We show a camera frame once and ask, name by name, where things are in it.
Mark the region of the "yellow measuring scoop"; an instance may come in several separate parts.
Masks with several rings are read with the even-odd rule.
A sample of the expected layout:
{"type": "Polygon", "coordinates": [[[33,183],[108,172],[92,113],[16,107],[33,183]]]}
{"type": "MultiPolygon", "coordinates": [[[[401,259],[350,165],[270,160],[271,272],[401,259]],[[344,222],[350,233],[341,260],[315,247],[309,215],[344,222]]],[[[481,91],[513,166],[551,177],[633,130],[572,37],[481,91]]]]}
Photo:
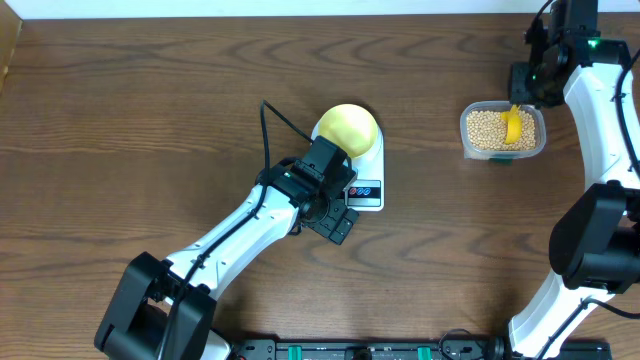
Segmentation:
{"type": "Polygon", "coordinates": [[[522,136],[523,125],[519,111],[520,106],[513,105],[509,111],[501,113],[501,119],[507,126],[504,140],[506,145],[515,144],[522,136]]]}

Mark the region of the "yellow plastic bowl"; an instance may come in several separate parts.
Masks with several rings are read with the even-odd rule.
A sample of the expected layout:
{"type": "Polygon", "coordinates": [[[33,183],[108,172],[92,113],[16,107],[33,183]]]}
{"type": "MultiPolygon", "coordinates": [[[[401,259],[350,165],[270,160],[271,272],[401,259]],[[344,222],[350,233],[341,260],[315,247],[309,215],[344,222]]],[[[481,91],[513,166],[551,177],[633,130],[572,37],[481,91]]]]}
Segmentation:
{"type": "Polygon", "coordinates": [[[359,158],[376,145],[379,126],[365,108],[355,104],[341,104],[322,115],[316,134],[339,146],[349,157],[359,158]]]}

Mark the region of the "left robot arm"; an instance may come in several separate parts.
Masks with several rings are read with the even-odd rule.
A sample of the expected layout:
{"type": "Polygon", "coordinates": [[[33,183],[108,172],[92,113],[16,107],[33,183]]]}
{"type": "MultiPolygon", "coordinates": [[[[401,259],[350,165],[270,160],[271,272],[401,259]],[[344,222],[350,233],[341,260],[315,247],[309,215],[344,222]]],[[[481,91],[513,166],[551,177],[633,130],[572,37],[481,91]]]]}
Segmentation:
{"type": "Polygon", "coordinates": [[[226,359],[211,327],[225,289],[262,251],[309,228],[341,244],[358,218],[339,195],[356,172],[343,160],[287,158],[261,174],[245,201],[195,243],[163,260],[131,260],[94,337],[110,359],[226,359]]]}

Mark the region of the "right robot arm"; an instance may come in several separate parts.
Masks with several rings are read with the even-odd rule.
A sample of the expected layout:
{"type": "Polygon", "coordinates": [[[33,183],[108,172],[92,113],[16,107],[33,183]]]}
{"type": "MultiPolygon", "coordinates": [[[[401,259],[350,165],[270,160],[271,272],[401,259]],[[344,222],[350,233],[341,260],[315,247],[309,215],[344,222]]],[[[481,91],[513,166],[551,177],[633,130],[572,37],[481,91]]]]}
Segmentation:
{"type": "Polygon", "coordinates": [[[585,191],[554,226],[551,270],[508,323],[505,355],[553,359],[596,308],[623,318],[609,300],[639,281],[639,120],[632,68],[639,58],[623,40],[604,39],[597,0],[548,1],[524,34],[527,62],[511,67],[513,105],[567,105],[579,136],[585,191]]]}

